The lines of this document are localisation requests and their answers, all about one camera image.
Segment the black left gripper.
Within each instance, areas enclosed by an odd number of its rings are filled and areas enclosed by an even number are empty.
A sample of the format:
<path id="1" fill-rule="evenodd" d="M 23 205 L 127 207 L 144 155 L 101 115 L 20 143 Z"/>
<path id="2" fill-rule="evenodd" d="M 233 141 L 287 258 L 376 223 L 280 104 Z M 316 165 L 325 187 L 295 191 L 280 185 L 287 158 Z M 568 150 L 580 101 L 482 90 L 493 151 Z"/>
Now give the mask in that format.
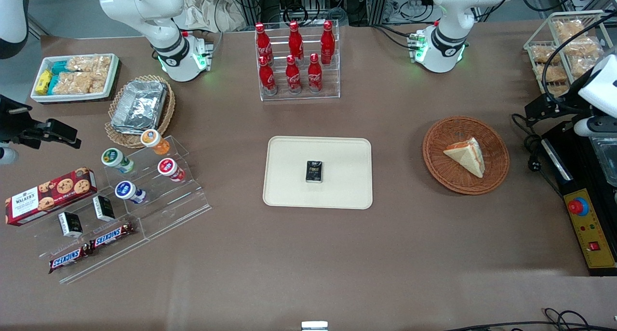
<path id="1" fill-rule="evenodd" d="M 553 101 L 547 98 L 536 98 L 524 106 L 527 121 L 541 121 L 548 118 L 573 116 L 573 123 L 588 118 L 588 103 L 578 92 L 566 92 L 554 96 Z"/>

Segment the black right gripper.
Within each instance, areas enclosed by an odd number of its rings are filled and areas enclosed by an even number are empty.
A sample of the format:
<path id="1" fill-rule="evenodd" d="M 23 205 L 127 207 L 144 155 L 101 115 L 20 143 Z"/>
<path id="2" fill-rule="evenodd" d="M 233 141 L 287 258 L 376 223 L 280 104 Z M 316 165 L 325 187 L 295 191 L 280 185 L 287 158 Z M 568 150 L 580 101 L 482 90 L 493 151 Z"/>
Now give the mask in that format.
<path id="1" fill-rule="evenodd" d="M 37 122 L 29 112 L 32 107 L 0 96 L 0 140 L 3 143 L 24 144 L 24 140 L 58 142 L 80 149 L 77 129 L 59 120 Z"/>

